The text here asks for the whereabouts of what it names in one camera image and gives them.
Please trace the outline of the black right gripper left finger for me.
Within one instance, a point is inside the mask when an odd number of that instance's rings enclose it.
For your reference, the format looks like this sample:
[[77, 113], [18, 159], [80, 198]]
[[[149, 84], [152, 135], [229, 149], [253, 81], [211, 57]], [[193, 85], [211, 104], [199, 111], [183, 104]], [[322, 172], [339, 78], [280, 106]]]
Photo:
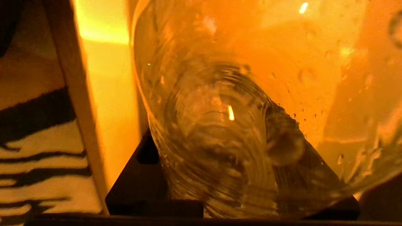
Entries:
[[172, 199], [161, 160], [147, 131], [105, 198], [111, 215], [162, 218], [202, 218], [204, 205]]

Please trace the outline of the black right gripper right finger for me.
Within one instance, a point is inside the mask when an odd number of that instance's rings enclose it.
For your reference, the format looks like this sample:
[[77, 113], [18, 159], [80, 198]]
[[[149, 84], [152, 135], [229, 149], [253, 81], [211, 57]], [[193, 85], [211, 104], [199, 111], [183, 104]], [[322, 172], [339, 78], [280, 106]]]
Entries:
[[357, 218], [352, 195], [333, 197], [342, 182], [300, 131], [298, 122], [277, 103], [265, 109], [267, 152], [280, 194], [280, 215], [292, 218]]

